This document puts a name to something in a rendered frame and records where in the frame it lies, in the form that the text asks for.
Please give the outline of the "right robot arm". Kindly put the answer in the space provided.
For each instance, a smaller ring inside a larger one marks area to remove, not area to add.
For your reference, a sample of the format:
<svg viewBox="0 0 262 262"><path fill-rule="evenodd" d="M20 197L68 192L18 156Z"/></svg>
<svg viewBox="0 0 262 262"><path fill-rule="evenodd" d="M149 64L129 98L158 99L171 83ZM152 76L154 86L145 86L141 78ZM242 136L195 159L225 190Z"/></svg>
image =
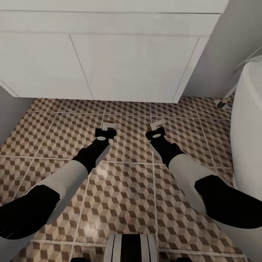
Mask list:
<svg viewBox="0 0 262 262"><path fill-rule="evenodd" d="M235 188L216 172L199 164L176 143L165 140L166 120L150 124L146 137L156 156L166 164L191 205L207 214L252 261L262 262L262 201Z"/></svg>

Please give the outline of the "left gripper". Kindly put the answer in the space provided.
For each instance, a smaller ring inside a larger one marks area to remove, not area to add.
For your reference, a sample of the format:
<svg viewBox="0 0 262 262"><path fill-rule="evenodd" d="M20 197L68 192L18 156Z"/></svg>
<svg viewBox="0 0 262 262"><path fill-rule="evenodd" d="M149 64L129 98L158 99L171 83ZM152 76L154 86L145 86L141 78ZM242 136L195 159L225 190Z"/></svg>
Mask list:
<svg viewBox="0 0 262 262"><path fill-rule="evenodd" d="M101 128L96 128L95 129L95 137L97 138L99 134L107 134L108 139L114 139L114 136L116 136L116 130L108 130L108 131L103 131Z"/></svg>

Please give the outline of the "robot trunk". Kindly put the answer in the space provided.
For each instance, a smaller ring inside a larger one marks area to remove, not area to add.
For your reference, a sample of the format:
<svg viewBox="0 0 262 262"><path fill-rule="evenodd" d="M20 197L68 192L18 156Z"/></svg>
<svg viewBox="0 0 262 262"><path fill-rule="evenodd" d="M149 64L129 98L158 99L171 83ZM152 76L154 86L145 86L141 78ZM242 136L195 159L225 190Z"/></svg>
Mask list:
<svg viewBox="0 0 262 262"><path fill-rule="evenodd" d="M103 262L159 262L152 234L111 234Z"/></svg>

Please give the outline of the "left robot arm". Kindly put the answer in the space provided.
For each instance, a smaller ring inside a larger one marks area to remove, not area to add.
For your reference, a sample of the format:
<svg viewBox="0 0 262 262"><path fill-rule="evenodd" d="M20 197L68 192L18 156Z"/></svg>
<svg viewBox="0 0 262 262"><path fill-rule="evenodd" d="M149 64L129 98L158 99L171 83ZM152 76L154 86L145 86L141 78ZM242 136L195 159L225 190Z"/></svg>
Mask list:
<svg viewBox="0 0 262 262"><path fill-rule="evenodd" d="M110 151L108 141L114 139L118 127L103 122L102 128L95 129L92 144L24 196L0 206L0 262L10 262L45 224L57 220L92 169Z"/></svg>

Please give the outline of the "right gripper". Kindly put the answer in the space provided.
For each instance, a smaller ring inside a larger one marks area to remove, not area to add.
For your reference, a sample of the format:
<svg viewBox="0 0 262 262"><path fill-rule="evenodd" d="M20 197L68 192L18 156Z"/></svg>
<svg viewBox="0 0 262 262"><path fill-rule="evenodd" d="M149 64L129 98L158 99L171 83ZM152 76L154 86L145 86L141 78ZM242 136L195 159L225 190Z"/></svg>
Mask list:
<svg viewBox="0 0 262 262"><path fill-rule="evenodd" d="M155 132L159 132L159 133L161 133L161 134L164 135L164 136L166 135L165 130L164 130L164 127L157 128L157 130L155 130L155 131L148 131L148 132L146 132L146 137L148 138L148 140L151 140L152 135L153 135Z"/></svg>

